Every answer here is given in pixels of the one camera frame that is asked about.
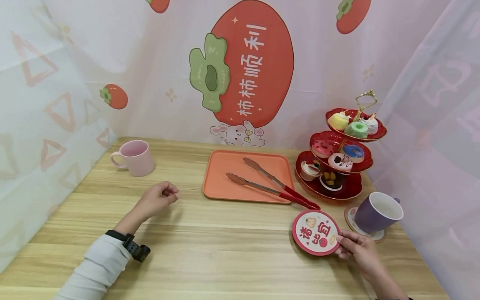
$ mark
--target orange tray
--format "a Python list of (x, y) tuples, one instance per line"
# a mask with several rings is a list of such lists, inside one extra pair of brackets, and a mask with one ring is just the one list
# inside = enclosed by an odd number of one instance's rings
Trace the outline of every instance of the orange tray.
[(288, 159), (285, 156), (269, 153), (215, 150), (210, 155), (205, 173), (203, 186), (205, 196), (212, 199), (290, 204), (291, 202), (288, 200), (248, 186), (238, 185), (227, 178), (225, 173), (230, 172), (277, 191), (282, 190), (267, 176), (247, 166), (243, 162), (244, 157), (253, 159), (267, 172), (293, 188), (292, 172), (290, 171)]

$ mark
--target black watch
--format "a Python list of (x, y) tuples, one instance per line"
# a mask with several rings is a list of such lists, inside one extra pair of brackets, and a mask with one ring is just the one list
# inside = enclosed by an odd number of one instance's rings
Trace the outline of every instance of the black watch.
[(127, 249), (127, 251), (132, 255), (133, 259), (136, 261), (144, 261), (147, 255), (150, 253), (150, 248), (145, 245), (139, 246), (136, 242), (133, 241), (133, 238), (135, 237), (133, 234), (127, 233), (127, 235), (123, 235), (114, 230), (109, 230), (105, 232), (105, 234), (121, 240), (123, 242), (122, 245), (125, 247), (125, 249)]

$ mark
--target blue donut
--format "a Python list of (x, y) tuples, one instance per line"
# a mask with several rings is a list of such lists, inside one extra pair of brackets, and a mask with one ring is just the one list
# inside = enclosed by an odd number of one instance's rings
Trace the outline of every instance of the blue donut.
[(343, 146), (343, 152), (349, 157), (362, 158), (365, 156), (363, 149), (357, 145), (345, 145)]

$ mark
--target wooden table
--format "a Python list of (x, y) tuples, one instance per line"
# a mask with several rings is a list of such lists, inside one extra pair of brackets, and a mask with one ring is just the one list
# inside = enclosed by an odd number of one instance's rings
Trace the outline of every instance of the wooden table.
[[(139, 229), (136, 240), (152, 252), (142, 264), (130, 261), (105, 299), (368, 299), (371, 290), (355, 266), (334, 255), (312, 257), (294, 244), (289, 229), (301, 207), (215, 201), (202, 193), (215, 149), (282, 154), (292, 171), (299, 151), (148, 139), (157, 167), (135, 178), (109, 161), (110, 153), (132, 139), (120, 138), (103, 155), (0, 275), (0, 298), (52, 299), (90, 244), (113, 228), (145, 189), (169, 180), (180, 189), (181, 200)], [(375, 190), (362, 176), (364, 189), (354, 201)], [(295, 189), (312, 199), (294, 180)], [(340, 228), (348, 228), (345, 204), (316, 201)], [(387, 234), (378, 250), (406, 292), (415, 300), (448, 299), (400, 225)]]

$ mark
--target rabbit illustration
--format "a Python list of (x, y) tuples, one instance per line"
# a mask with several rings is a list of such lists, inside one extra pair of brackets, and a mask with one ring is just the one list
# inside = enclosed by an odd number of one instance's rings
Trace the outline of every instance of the rabbit illustration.
[(227, 145), (261, 147), (265, 145), (262, 140), (264, 131), (261, 128), (253, 127), (250, 121), (244, 121), (243, 125), (230, 126), (222, 124), (210, 127), (213, 135), (222, 135), (220, 142)]

